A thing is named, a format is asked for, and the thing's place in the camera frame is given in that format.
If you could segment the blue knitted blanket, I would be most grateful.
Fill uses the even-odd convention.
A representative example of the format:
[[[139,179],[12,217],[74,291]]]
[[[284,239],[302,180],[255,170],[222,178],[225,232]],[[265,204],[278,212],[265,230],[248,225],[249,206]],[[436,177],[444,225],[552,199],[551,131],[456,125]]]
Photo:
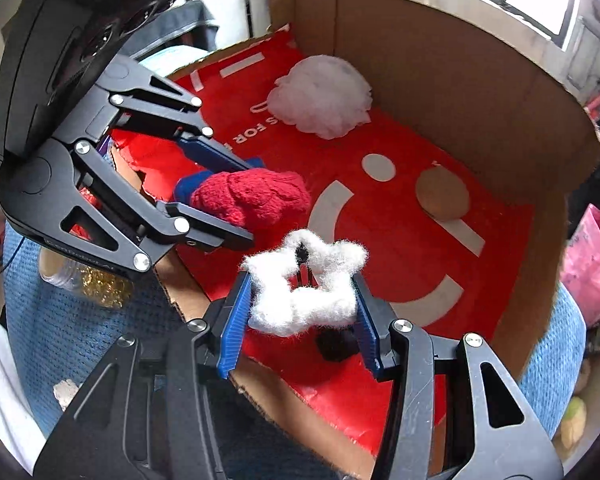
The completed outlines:
[[[83,382],[122,334],[150,338],[181,325],[156,278],[144,278],[132,301],[108,310],[45,282],[40,247],[4,231],[4,300],[9,342],[26,400],[48,436],[62,415],[53,394],[65,379]],[[536,345],[519,387],[547,434],[556,434],[576,385],[585,349],[585,322],[565,287],[558,287],[550,326]]]

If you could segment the red knitted item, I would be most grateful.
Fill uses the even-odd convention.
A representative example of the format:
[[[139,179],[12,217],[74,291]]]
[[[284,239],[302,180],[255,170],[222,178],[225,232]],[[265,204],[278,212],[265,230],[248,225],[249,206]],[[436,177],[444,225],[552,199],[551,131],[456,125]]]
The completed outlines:
[[[189,204],[252,233],[281,233],[306,218],[311,196],[299,174],[255,168],[212,174]]]

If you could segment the cream crocheted item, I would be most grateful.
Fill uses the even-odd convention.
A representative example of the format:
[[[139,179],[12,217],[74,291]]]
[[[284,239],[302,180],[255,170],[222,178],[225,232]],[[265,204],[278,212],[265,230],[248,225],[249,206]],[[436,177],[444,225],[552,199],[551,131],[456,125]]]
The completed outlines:
[[[58,401],[62,411],[65,411],[71,404],[79,388],[80,385],[77,385],[72,379],[63,379],[53,386],[53,396]]]

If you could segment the blue sponge block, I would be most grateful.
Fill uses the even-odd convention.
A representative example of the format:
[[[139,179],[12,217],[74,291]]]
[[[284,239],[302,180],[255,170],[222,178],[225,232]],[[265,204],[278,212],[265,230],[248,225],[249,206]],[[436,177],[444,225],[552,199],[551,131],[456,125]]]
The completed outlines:
[[[266,168],[265,162],[260,157],[251,157],[247,159],[247,163],[251,169],[254,168]],[[228,174],[232,174],[234,171],[211,171],[208,169],[204,169],[202,171],[198,171],[195,174],[188,174],[188,176],[181,177],[175,184],[175,188],[173,189],[172,196],[169,200],[166,200],[166,203],[178,203],[184,204],[189,207],[194,207],[191,205],[191,196],[193,196],[193,192],[195,192],[200,186],[208,181],[211,177],[215,177],[218,174],[223,174],[224,172],[228,172]]]

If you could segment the pink plastic bag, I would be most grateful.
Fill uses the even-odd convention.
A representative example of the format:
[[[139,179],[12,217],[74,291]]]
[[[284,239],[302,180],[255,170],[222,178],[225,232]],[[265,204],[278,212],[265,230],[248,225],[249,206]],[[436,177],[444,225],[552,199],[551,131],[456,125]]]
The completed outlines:
[[[570,238],[560,281],[581,310],[587,326],[600,323],[600,210],[588,208]]]

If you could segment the white fluffy star scrunchie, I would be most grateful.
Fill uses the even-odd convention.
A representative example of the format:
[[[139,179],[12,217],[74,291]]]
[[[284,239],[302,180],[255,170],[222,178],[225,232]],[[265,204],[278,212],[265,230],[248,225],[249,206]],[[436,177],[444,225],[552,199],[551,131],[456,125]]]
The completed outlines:
[[[368,258],[349,240],[327,243],[307,229],[290,232],[281,245],[245,257],[241,269],[254,287],[249,326],[291,337],[312,327],[344,327],[356,318],[354,274]]]

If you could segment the round brown powder puff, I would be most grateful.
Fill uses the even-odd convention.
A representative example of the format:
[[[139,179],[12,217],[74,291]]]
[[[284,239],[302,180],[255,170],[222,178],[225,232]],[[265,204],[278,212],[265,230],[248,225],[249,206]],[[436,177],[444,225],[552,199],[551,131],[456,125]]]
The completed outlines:
[[[441,166],[422,171],[416,181],[415,193],[420,207],[437,221],[458,220],[470,207],[464,181]]]

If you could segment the red lined cardboard box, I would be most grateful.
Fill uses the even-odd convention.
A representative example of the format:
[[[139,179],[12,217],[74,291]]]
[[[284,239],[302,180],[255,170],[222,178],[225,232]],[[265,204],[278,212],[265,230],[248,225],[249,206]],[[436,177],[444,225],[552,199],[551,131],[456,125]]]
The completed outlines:
[[[488,32],[409,0],[271,0],[261,38],[179,64],[215,136],[243,158],[299,174],[298,226],[369,253],[364,278],[437,335],[482,335],[513,375],[545,334],[562,264],[566,198],[600,160],[600,132],[553,76]],[[370,122],[323,140],[267,109],[301,58],[344,58],[370,83]],[[416,198],[441,166],[467,214],[437,221]]]

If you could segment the white mesh bath sponge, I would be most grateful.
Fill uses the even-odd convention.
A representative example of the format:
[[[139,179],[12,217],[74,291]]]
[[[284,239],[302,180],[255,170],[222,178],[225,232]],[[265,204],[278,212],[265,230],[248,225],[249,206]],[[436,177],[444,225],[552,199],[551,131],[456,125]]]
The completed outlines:
[[[343,58],[312,55],[275,81],[267,109],[286,125],[324,140],[370,122],[371,85]]]

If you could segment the yellow green plush toy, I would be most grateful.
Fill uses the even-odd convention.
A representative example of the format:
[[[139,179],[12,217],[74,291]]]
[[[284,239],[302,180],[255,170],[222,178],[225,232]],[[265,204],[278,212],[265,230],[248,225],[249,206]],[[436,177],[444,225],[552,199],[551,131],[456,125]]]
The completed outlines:
[[[582,439],[587,414],[585,402],[580,396],[573,396],[559,426],[560,441],[566,450],[573,448]]]

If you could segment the jar with gold beads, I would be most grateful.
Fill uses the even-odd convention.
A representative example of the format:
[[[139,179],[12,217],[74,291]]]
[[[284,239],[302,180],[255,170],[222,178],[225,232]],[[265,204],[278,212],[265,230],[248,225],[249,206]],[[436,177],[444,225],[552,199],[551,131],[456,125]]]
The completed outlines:
[[[126,278],[86,266],[47,248],[40,250],[38,272],[46,283],[102,308],[122,309],[132,298],[132,283]]]

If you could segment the red mesh sponge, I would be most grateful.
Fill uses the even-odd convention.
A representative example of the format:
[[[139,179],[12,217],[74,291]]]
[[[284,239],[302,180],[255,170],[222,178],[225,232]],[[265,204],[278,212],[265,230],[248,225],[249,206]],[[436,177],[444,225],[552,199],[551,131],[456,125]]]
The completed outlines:
[[[88,188],[82,186],[79,189],[79,194],[82,195],[83,199],[86,200],[87,203],[90,203],[91,206],[94,206],[94,208],[98,210],[101,209],[100,200],[98,200],[98,198],[94,196],[94,194],[92,194],[88,190]],[[84,209],[82,207],[79,207],[75,214],[75,219],[73,220],[73,226],[71,226],[70,233],[80,238],[81,240],[89,240],[90,242],[92,242],[94,239],[92,238],[90,232],[87,229],[86,221],[88,220],[88,218],[85,217],[84,214]]]

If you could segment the black scrunchie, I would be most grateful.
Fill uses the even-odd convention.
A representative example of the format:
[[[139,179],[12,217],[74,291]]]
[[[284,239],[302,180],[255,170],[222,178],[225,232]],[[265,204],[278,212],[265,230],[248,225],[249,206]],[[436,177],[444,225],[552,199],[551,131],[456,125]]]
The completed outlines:
[[[343,362],[359,353],[352,326],[321,328],[315,342],[319,353],[328,362]]]

